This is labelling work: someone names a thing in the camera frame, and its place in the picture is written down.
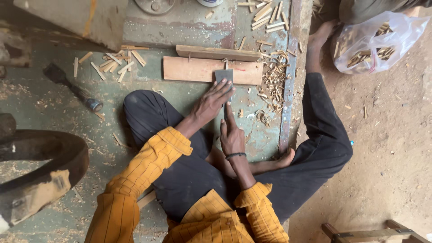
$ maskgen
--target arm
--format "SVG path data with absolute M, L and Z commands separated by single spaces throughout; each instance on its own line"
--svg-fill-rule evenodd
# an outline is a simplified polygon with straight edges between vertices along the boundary
M 231 82 L 214 84 L 195 104 L 190 115 L 175 129 L 168 127 L 151 137 L 127 168 L 115 176 L 97 197 L 98 207 L 93 216 L 85 243 L 129 243 L 140 220 L 137 198 L 182 154 L 190 155 L 188 140 L 220 111 L 235 88 Z
M 245 152 L 245 132 L 235 123 L 231 106 L 227 104 L 227 121 L 221 120 L 221 146 L 225 155 Z M 242 192 L 234 205 L 246 208 L 246 217 L 254 232 L 257 242 L 288 242 L 288 235 L 282 228 L 267 195 L 271 192 L 271 184 L 256 182 L 249 169 L 248 160 L 244 156 L 228 159 L 236 173 Z

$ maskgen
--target black pants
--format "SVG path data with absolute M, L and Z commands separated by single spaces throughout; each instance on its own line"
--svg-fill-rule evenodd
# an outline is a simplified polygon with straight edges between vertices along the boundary
M 124 110 L 140 147 L 158 131 L 175 127 L 183 119 L 165 98 L 150 90 L 136 90 L 127 95 Z M 273 184 L 268 198 L 282 223 L 339 172 L 353 154 L 345 128 L 319 73 L 306 75 L 303 116 L 309 139 L 299 145 L 291 165 L 255 176 L 256 181 Z M 181 156 L 153 183 L 166 214 L 177 222 L 211 189 L 215 189 L 233 209 L 233 201 L 240 192 L 236 180 L 205 161 L 212 147 L 213 134 L 200 130 L 190 141 L 192 154 Z

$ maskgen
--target rusty metal edge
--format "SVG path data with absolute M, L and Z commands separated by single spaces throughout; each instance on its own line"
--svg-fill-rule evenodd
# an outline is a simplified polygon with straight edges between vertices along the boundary
M 292 52 L 297 48 L 299 42 L 298 36 L 300 35 L 300 17 L 302 9 L 302 0 L 291 0 L 289 14 L 289 36 L 288 36 L 288 49 Z M 289 74 L 289 78 L 285 79 L 285 87 L 283 98 L 283 112 L 280 122 L 280 135 L 279 135 L 279 154 L 286 152 L 288 148 L 288 137 L 289 127 L 291 125 L 291 109 L 292 109 L 292 97 L 294 93 L 294 81 L 295 81 L 295 68 L 296 68 L 297 57 L 289 54 L 290 67 L 286 68 L 285 76 Z

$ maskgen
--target dark cloth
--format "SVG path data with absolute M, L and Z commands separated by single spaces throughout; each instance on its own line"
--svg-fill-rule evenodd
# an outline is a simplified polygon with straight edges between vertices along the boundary
M 346 24 L 359 24 L 385 11 L 403 12 L 416 6 L 428 8 L 432 0 L 342 0 L 339 19 Z
M 175 127 L 183 119 L 165 98 L 149 90 L 136 90 L 127 95 L 124 110 L 139 146 L 158 131 Z M 273 184 L 268 198 L 282 223 L 339 172 L 353 154 L 319 73 L 306 75 L 303 113 L 309 139 L 299 145 L 291 165 L 255 176 L 256 181 Z M 190 141 L 192 154 L 181 156 L 153 183 L 166 214 L 177 222 L 211 189 L 233 209 L 233 201 L 240 192 L 235 179 L 223 175 L 205 161 L 213 135 L 200 130 Z

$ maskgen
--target yellow striped shirt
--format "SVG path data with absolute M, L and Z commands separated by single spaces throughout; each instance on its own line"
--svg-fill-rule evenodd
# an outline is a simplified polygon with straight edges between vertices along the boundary
M 128 167 L 97 197 L 98 207 L 85 243 L 132 243 L 140 219 L 137 198 L 181 155 L 190 155 L 191 142 L 168 127 L 147 141 Z M 242 191 L 234 204 L 246 208 L 241 219 L 214 189 L 200 198 L 180 223 L 168 219 L 165 243 L 288 242 L 267 195 L 271 184 L 257 182 Z

